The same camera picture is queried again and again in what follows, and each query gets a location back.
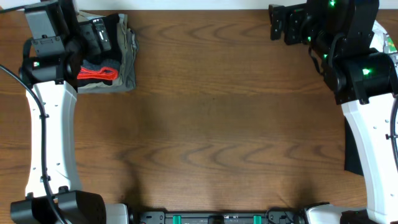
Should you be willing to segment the black garment under right arm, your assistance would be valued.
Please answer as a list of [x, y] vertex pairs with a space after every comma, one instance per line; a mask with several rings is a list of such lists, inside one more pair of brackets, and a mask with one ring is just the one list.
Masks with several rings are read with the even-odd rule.
[[345, 171], [363, 176], [358, 148], [348, 120], [345, 118]]

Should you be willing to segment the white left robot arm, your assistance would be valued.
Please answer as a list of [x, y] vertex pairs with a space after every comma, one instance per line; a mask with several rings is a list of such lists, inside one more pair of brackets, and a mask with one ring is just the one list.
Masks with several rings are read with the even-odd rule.
[[32, 39], [16, 80], [26, 89], [32, 127], [25, 199], [11, 203], [14, 223], [129, 223], [123, 203], [81, 189], [76, 168], [73, 117], [77, 76], [86, 43], [76, 19], [29, 19]]

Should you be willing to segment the black leggings with red waistband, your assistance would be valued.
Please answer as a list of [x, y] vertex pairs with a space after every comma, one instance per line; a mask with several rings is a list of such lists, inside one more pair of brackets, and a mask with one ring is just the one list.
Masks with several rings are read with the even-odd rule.
[[94, 83], [110, 86], [119, 79], [121, 72], [123, 53], [118, 40], [119, 36], [123, 34], [118, 31], [121, 18], [119, 14], [97, 18], [101, 18], [105, 23], [112, 49], [102, 51], [98, 34], [92, 22], [93, 19], [79, 23], [80, 33], [86, 41], [87, 54], [78, 74], [78, 87]]

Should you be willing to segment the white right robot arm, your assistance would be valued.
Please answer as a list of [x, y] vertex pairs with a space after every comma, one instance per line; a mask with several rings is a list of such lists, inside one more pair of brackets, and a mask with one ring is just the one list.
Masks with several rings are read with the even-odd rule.
[[397, 47], [378, 10], [378, 0], [269, 6], [271, 39], [307, 45], [341, 106], [367, 193], [365, 208], [311, 205], [296, 223], [397, 222]]

